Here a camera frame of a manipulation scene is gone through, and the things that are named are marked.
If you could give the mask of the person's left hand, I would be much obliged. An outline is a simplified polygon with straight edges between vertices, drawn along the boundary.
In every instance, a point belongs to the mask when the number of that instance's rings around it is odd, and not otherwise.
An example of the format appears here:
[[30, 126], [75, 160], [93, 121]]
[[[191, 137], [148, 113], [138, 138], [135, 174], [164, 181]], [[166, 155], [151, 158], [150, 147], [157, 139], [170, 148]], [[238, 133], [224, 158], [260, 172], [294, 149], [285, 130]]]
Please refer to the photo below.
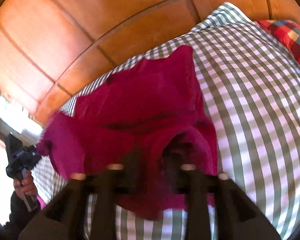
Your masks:
[[33, 176], [31, 171], [26, 170], [23, 175], [23, 180], [14, 178], [13, 181], [14, 190], [17, 196], [23, 200], [25, 196], [37, 197], [37, 188], [33, 182]]

